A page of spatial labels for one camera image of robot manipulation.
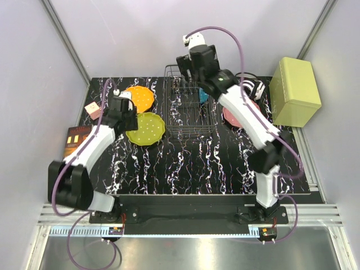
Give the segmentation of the orange dotted plate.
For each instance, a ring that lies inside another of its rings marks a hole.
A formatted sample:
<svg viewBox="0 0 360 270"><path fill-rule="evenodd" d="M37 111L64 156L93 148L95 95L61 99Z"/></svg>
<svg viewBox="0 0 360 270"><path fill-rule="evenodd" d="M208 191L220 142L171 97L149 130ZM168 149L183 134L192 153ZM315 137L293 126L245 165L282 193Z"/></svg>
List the orange dotted plate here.
<svg viewBox="0 0 360 270"><path fill-rule="evenodd" d="M154 94L147 87L134 86L129 87L125 92L131 93L131 100L137 108L137 113L148 111L154 103Z"/></svg>

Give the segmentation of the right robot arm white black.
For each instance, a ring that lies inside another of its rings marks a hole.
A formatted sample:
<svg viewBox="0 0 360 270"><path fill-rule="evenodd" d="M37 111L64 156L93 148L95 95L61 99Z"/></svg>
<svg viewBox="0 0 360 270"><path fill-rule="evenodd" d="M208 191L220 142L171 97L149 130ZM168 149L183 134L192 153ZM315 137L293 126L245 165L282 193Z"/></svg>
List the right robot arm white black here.
<svg viewBox="0 0 360 270"><path fill-rule="evenodd" d="M256 108L241 89L236 76L227 69L220 69L214 45L189 46L188 54L176 60L185 80L195 81L227 109L252 140L256 151L247 160L250 170L256 175L253 212L258 221L270 222L280 206L275 180L280 170L280 157L285 150L285 137Z"/></svg>

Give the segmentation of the blue dotted plate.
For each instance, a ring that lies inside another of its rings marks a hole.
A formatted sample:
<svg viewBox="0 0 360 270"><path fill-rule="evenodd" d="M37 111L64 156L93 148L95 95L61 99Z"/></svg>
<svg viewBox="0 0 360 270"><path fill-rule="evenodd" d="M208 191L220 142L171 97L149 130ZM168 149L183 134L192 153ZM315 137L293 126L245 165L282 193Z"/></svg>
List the blue dotted plate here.
<svg viewBox="0 0 360 270"><path fill-rule="evenodd" d="M209 98L209 95L202 88L199 88L199 102L200 102L200 104L202 105L202 104L206 103L208 98Z"/></svg>

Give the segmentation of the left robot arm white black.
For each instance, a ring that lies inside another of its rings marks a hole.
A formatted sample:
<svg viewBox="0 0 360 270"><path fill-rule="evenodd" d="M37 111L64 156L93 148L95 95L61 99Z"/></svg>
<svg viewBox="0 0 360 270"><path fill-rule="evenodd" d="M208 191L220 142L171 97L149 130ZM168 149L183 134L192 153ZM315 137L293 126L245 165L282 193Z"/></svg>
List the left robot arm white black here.
<svg viewBox="0 0 360 270"><path fill-rule="evenodd" d="M54 160L48 167L48 201L75 210L102 212L110 223L121 217L115 197L94 190L90 172L103 152L125 131L136 131L137 107L132 94L122 91L94 125L89 136L69 156Z"/></svg>

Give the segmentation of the pink dotted plate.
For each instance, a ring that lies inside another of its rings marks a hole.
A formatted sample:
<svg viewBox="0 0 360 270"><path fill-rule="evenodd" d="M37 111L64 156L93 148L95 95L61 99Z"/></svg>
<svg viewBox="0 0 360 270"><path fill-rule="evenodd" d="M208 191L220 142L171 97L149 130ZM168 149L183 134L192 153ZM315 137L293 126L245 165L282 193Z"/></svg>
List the pink dotted plate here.
<svg viewBox="0 0 360 270"><path fill-rule="evenodd" d="M254 107L256 108L256 112L259 113L260 116L263 116L260 107L252 100L250 100L250 103L254 105ZM224 119L227 122L229 122L234 127L245 129L245 127L238 121L238 119L233 115L233 113L231 113L229 109L225 107L225 104L223 102L220 102L219 104L223 106L222 113Z"/></svg>

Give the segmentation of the lime green dotted plate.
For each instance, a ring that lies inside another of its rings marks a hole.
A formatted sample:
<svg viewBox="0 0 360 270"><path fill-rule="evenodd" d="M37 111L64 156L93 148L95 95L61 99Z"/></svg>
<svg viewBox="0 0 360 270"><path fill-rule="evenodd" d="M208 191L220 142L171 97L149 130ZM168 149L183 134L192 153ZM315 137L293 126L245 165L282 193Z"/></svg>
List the lime green dotted plate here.
<svg viewBox="0 0 360 270"><path fill-rule="evenodd" d="M165 122L152 112L138 114L138 129L126 131L129 141L138 146L151 146L162 139L165 133Z"/></svg>

